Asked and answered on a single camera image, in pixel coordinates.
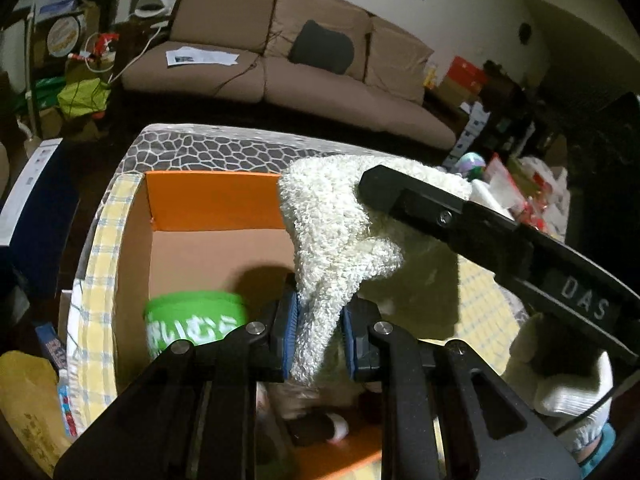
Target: round sign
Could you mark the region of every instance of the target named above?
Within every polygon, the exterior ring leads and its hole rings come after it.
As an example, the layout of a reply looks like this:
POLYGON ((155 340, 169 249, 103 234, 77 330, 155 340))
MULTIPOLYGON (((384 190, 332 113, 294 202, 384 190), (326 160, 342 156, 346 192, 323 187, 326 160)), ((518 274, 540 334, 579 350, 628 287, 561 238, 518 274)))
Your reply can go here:
POLYGON ((69 54, 80 37, 80 24, 73 16, 65 16, 56 20, 47 35, 47 49, 53 57, 65 57, 69 54))

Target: green container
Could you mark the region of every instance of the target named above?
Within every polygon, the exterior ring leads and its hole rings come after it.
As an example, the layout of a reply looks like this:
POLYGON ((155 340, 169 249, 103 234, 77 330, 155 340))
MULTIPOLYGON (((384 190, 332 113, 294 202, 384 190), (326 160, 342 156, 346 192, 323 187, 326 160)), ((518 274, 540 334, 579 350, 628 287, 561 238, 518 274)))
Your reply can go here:
POLYGON ((146 304, 146 347, 152 358, 173 341, 194 345, 217 341, 246 323, 242 298, 228 292, 174 292, 146 304))

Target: couch cushion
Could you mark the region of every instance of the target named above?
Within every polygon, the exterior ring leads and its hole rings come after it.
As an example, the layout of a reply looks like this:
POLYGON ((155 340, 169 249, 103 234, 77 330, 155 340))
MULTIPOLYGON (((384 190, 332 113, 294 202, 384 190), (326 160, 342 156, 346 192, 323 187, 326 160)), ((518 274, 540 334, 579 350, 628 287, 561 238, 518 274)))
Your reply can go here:
POLYGON ((372 17, 371 23, 373 32, 364 82, 421 105, 424 65, 433 50, 377 16, 372 17))
POLYGON ((362 81, 370 19, 365 10, 343 0, 276 0, 264 55, 288 57, 293 42, 308 20, 350 38, 354 57, 346 75, 362 81))
POLYGON ((185 43, 167 41, 151 49, 122 74, 126 90, 147 93, 188 94, 257 103, 264 94, 262 57, 253 52, 211 45, 189 44, 203 50, 239 54, 238 64, 181 65, 168 68, 166 52, 185 43))
POLYGON ((178 0, 172 41, 240 48, 261 54, 275 0, 178 0))
POLYGON ((264 100, 373 131, 382 125, 377 99, 362 82, 282 57, 264 58, 264 100))
POLYGON ((376 99, 376 107, 386 132, 409 137, 441 150, 449 150, 455 144, 456 134, 422 106, 377 88, 369 88, 369 92, 376 99))

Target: paper sheet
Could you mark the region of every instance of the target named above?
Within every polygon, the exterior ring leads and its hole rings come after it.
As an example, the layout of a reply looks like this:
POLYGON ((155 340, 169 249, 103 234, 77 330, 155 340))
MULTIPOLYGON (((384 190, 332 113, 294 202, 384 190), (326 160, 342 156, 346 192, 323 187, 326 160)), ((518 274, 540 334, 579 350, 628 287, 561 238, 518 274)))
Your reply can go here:
POLYGON ((192 46, 182 46, 178 50, 166 53, 167 66, 190 64, 219 64, 225 66, 237 65, 238 54, 230 54, 220 50, 201 50, 192 46))

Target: yellow bag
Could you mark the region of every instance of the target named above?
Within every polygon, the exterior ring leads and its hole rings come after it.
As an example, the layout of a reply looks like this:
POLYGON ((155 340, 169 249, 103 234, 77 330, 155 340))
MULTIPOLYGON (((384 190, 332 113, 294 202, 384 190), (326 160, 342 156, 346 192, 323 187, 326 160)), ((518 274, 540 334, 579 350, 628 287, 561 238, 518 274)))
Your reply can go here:
POLYGON ((12 351, 0 356, 0 411, 24 449, 53 476, 71 445, 62 423, 58 377, 46 359, 12 351))
POLYGON ((58 105, 67 119, 107 109, 110 86, 99 78, 66 85, 58 94, 58 105))

